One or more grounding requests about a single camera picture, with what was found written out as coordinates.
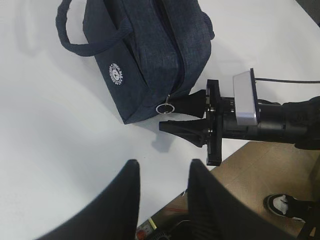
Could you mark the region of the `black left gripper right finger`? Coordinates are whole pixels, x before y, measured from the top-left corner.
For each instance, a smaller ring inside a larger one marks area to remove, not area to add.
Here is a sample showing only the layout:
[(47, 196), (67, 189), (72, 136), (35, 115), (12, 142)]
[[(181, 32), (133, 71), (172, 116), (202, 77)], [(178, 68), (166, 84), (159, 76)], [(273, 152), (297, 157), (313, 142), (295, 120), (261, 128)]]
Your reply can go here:
[(196, 240), (292, 240), (236, 199), (199, 159), (189, 167), (187, 202)]

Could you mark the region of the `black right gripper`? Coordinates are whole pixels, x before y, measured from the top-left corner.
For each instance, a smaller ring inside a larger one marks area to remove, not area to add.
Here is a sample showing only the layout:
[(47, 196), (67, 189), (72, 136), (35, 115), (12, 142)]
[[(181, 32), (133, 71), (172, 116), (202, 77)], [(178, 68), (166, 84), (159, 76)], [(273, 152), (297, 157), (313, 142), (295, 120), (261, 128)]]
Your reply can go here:
[(238, 125), (233, 97), (222, 97), (218, 80), (209, 79), (206, 90), (174, 100), (174, 112), (199, 118), (161, 121), (159, 130), (180, 137), (201, 148), (207, 145), (208, 166), (222, 163), (222, 139), (248, 138), (249, 125)]

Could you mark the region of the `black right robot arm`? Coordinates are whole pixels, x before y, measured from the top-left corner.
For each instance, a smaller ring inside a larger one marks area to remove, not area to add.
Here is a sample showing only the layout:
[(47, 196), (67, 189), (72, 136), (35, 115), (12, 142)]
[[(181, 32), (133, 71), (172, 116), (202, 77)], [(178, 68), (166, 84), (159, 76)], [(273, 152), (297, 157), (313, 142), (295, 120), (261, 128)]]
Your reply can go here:
[(206, 89), (176, 99), (176, 112), (196, 120), (161, 121), (159, 130), (180, 137), (201, 148), (207, 146), (208, 166), (222, 163), (222, 140), (236, 139), (293, 144), (301, 150), (320, 148), (320, 98), (302, 102), (273, 103), (257, 99), (253, 120), (240, 119), (234, 97), (222, 97), (218, 80), (209, 79)]

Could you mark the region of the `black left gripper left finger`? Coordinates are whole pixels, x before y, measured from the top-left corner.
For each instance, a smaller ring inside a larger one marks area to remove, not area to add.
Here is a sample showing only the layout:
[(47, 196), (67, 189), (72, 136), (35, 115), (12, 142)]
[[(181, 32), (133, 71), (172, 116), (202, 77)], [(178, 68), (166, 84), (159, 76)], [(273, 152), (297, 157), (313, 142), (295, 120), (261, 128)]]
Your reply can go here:
[(84, 209), (40, 240), (134, 240), (140, 208), (140, 165), (130, 159)]

